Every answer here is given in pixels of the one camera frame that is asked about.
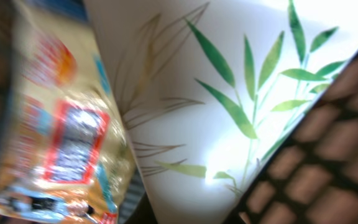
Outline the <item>white bamboo print tube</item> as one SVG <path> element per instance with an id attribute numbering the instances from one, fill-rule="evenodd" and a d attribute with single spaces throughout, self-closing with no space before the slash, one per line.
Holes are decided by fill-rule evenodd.
<path id="1" fill-rule="evenodd" d="M 221 223 L 358 51 L 358 1 L 86 1 L 158 223 Z"/>

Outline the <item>yellow snack bag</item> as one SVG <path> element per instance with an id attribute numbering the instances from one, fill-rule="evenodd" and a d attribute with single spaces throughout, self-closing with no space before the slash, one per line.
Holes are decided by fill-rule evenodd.
<path id="1" fill-rule="evenodd" d="M 14 97 L 0 215 L 116 223 L 135 163 L 92 28 L 16 1 Z"/>

